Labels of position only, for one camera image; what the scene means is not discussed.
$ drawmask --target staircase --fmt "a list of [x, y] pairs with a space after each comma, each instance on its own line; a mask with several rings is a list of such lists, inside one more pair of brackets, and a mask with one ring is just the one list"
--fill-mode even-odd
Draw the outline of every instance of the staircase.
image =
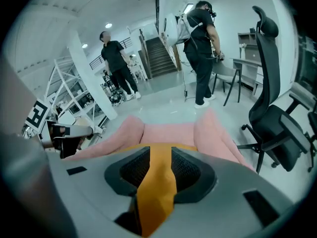
[[177, 71], [159, 37], [146, 41], [152, 78]]

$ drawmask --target chair armrest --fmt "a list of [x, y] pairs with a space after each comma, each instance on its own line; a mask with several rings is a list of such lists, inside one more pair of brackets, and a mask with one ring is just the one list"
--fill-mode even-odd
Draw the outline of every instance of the chair armrest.
[[298, 145], [298, 147], [307, 153], [311, 148], [311, 143], [296, 125], [285, 115], [279, 118], [279, 124], [282, 126], [286, 134]]
[[291, 97], [293, 99], [293, 103], [285, 111], [287, 114], [291, 114], [294, 111], [294, 109], [296, 109], [298, 104], [301, 104], [307, 110], [310, 109], [309, 106], [307, 104], [305, 104], [304, 102], [302, 102], [301, 100], [299, 100], [299, 98], [295, 94], [290, 93], [289, 97]]

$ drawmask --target black pants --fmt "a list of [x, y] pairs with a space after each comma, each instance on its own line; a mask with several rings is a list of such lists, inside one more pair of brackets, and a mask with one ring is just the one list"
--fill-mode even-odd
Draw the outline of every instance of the black pants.
[[204, 104], [204, 97], [211, 97], [209, 81], [212, 72], [212, 60], [206, 59], [211, 58], [211, 54], [186, 53], [186, 57], [197, 75], [196, 104], [202, 105]]
[[137, 84], [134, 82], [134, 79], [131, 75], [131, 72], [130, 72], [128, 66], [125, 66], [119, 70], [114, 71], [112, 73], [112, 75], [115, 76], [119, 85], [122, 87], [122, 89], [124, 91], [127, 92], [127, 94], [131, 94], [131, 90], [130, 90], [126, 81], [129, 82], [129, 84], [134, 92], [138, 91]]
[[114, 75], [111, 75], [111, 76], [109, 76], [109, 77], [110, 77], [111, 82], [114, 84], [114, 86], [115, 86], [116, 88], [119, 88], [119, 83], [118, 83], [117, 79], [115, 78], [115, 76], [114, 76]]

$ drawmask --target white sneaker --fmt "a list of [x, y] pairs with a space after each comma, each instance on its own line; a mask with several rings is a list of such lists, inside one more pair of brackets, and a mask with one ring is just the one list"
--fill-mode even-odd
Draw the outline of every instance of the white sneaker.
[[204, 101], [212, 101], [212, 100], [214, 100], [216, 98], [216, 96], [213, 94], [213, 95], [211, 95], [209, 98], [205, 98], [204, 97]]
[[134, 97], [134, 95], [133, 94], [127, 94], [125, 97], [126, 97], [126, 101], [129, 101], [129, 100], [131, 100]]
[[206, 107], [208, 107], [209, 106], [209, 101], [205, 101], [205, 103], [204, 104], [202, 104], [202, 105], [197, 105], [197, 104], [195, 104], [195, 109], [202, 109], [202, 108], [206, 108]]
[[135, 97], [136, 97], [137, 99], [140, 99], [140, 98], [141, 98], [141, 94], [140, 94], [139, 92], [135, 92]]

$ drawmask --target black t-shirt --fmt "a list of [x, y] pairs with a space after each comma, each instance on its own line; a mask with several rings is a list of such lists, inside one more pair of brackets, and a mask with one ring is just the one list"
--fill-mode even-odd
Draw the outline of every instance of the black t-shirt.
[[123, 47], [118, 41], [108, 42], [107, 46], [104, 45], [104, 48], [101, 50], [101, 56], [104, 60], [108, 61], [111, 72], [127, 66], [120, 53], [121, 50], [123, 50]]
[[197, 27], [191, 35], [197, 45], [197, 49], [191, 38], [185, 42], [184, 52], [195, 53], [196, 50], [198, 50], [199, 53], [211, 54], [211, 43], [207, 32], [207, 26], [214, 24], [210, 13], [207, 10], [194, 9], [187, 14], [187, 19], [191, 27], [195, 27], [201, 22], [203, 25]]

